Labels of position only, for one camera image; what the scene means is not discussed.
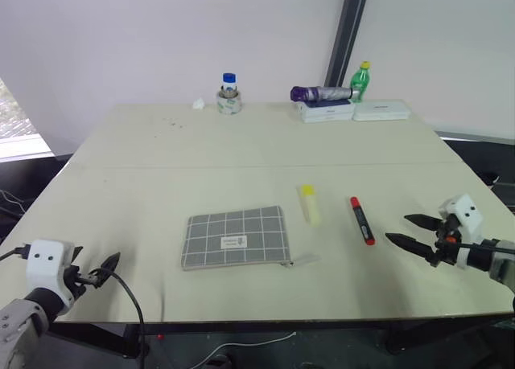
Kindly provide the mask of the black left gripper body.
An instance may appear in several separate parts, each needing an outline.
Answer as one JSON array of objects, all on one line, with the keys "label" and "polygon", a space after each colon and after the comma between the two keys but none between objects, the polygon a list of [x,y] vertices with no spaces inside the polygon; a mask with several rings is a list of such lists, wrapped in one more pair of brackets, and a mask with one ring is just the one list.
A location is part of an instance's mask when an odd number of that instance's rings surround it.
[{"label": "black left gripper body", "polygon": [[70,304],[85,294],[87,287],[98,289],[101,286],[101,269],[81,273],[78,266],[72,265],[64,270],[64,284],[70,292]]}]

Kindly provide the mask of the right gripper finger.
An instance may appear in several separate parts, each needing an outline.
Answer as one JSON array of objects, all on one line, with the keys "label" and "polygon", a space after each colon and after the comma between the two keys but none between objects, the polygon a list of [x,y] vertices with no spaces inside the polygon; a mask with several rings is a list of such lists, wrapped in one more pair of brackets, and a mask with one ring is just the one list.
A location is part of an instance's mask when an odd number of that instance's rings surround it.
[{"label": "right gripper finger", "polygon": [[416,226],[432,232],[438,231],[442,225],[441,219],[424,214],[409,214],[404,218]]},{"label": "right gripper finger", "polygon": [[399,248],[414,255],[420,256],[426,261],[432,261],[435,255],[433,249],[430,246],[418,242],[415,238],[400,233],[386,233],[385,236],[390,242]]}]

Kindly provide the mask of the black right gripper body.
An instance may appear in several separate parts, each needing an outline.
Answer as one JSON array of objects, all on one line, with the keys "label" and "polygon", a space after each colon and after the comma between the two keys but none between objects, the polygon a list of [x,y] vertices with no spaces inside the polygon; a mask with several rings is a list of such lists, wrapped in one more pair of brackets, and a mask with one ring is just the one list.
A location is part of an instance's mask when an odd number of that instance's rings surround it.
[{"label": "black right gripper body", "polygon": [[459,232],[460,222],[455,215],[449,215],[446,219],[429,217],[429,229],[435,231],[435,251],[427,261],[431,266],[437,267],[440,262],[450,265],[456,263],[461,234]]}]

